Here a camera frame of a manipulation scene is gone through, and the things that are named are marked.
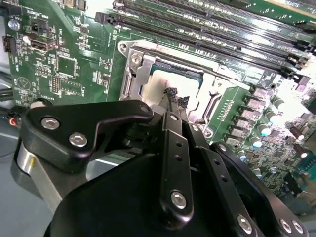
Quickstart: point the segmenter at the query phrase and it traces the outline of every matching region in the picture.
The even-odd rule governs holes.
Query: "ram slot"
[[[211,33],[212,35],[218,35],[222,38],[236,41],[283,58],[287,58],[289,54],[307,59],[309,57],[307,53],[295,49],[294,45],[290,43],[285,43],[271,37],[260,36],[251,31],[218,20],[207,20],[203,15],[188,12],[165,3],[159,3],[156,0],[137,0],[137,3],[135,1],[124,0],[123,4],[125,8],[149,13],[164,20],[186,25],[196,30]]]
[[[262,32],[279,40],[296,42],[298,40],[314,43],[315,38],[302,32],[302,29],[262,17],[222,3],[192,0],[160,0],[173,6],[203,14],[211,19],[222,20],[249,30]]]
[[[248,60],[257,60],[258,63],[264,63],[267,67],[274,70],[280,70],[281,68],[288,68],[295,71],[295,67],[286,62],[283,58],[264,53],[262,51],[252,49],[250,47],[238,44],[220,37],[216,37],[207,33],[186,28],[175,23],[170,23],[160,19],[156,19],[152,16],[140,13],[131,9],[121,9],[118,11],[121,17],[124,17],[124,22],[128,22],[129,19],[134,21],[140,21],[148,25],[148,29],[152,28],[153,31],[171,35],[179,38],[196,43],[197,45],[204,46],[216,51],[224,52],[228,55],[233,55],[238,58],[247,58]]]
[[[136,32],[140,31],[144,34],[150,35],[152,38],[156,37],[157,40],[161,39],[161,37],[162,37],[162,35],[160,33],[155,33],[151,29],[146,30],[145,28],[138,27],[138,26],[131,25],[131,24],[127,24],[127,23],[120,23],[120,25],[122,28],[131,29],[131,30],[136,31]],[[191,43],[188,41],[184,42],[182,39],[175,39],[174,37],[171,37],[171,36],[163,35],[163,38],[166,40],[169,40],[169,43],[171,43],[171,44],[178,44],[178,45],[181,45],[182,47],[185,47],[185,48],[188,47],[187,49],[191,52],[193,50],[195,50],[195,52],[198,55],[201,55],[207,59],[212,59],[215,62],[218,62],[218,63],[225,62],[225,65],[240,65],[238,67],[238,69],[242,70],[244,72],[244,74],[243,74],[244,76],[247,75],[247,72],[246,72],[246,69],[243,70],[243,68],[256,68],[257,70],[262,70],[262,71],[264,71],[263,75],[265,75],[265,76],[266,75],[274,75],[275,76],[275,75],[279,74],[279,72],[277,70],[273,70],[271,68],[265,67],[262,64],[255,64],[254,61],[246,62],[246,61],[241,60],[241,59],[239,60],[238,58],[234,58],[234,57],[229,56],[227,54],[215,52],[215,51],[209,50],[205,47],[196,46],[195,43]]]

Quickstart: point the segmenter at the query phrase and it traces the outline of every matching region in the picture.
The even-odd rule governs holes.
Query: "cable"
[[[2,156],[0,156],[0,158],[5,158],[5,157],[7,157],[7,156],[9,156],[9,155],[11,155],[11,154],[14,154],[14,152],[10,152],[10,153],[8,153],[8,154],[2,155]]]
[[[7,82],[7,83],[12,83],[12,78],[11,75],[0,71],[0,79]]]
[[[1,89],[0,90],[0,96],[1,95],[10,95],[10,94],[13,94],[12,89]]]
[[[5,87],[7,87],[7,88],[9,88],[9,89],[12,88],[11,86],[9,86],[9,85],[7,85],[7,84],[4,84],[4,83],[0,83],[0,85],[3,85],[3,86],[5,86]]]
[[[0,96],[0,102],[2,102],[2,101],[8,101],[8,100],[13,100],[13,95]]]
[[[13,126],[13,127],[16,127],[16,122],[15,122],[15,120],[14,120],[14,118],[10,118],[9,119],[9,124],[11,125],[11,126]]]

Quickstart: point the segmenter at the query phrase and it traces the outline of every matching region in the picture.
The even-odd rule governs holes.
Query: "metal bracket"
[[[17,164],[31,177],[52,213],[70,191],[87,182],[85,170],[77,174],[62,172],[30,153],[23,143],[20,146]]]
[[[267,236],[307,237],[308,231],[302,222],[268,189],[224,143],[216,142],[210,146],[218,153],[225,166],[257,206],[256,221]]]
[[[37,157],[63,171],[80,172],[96,150],[98,135],[109,139],[119,126],[150,122],[153,116],[139,100],[35,108],[25,115],[21,139]]]

